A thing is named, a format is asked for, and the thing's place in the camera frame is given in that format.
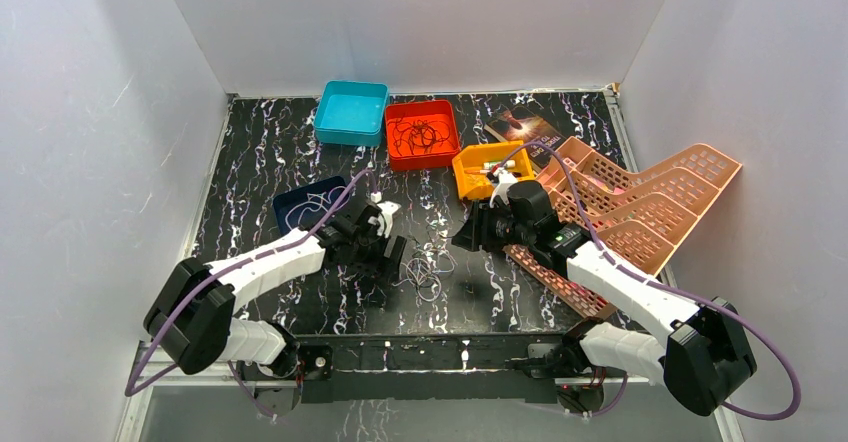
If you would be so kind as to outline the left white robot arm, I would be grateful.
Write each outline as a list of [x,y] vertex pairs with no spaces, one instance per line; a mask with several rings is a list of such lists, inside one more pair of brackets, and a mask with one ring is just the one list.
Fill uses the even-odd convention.
[[334,266],[372,280],[393,277],[406,245],[391,234],[399,210],[372,196],[231,259],[186,258],[172,270],[143,327],[187,375],[216,362],[251,362],[275,378],[290,377],[304,363],[297,339],[277,323],[240,319],[238,311],[286,282]]

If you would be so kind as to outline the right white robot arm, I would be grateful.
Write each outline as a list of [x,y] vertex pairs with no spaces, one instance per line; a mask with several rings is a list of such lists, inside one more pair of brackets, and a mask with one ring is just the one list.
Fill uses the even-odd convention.
[[590,322],[565,336],[564,365],[577,376],[599,366],[637,374],[707,416],[757,371],[744,328],[727,315],[728,302],[697,304],[649,286],[635,266],[605,256],[584,227],[560,221],[535,181],[473,202],[451,243],[469,252],[522,246],[542,268],[600,295],[643,327],[636,332]]

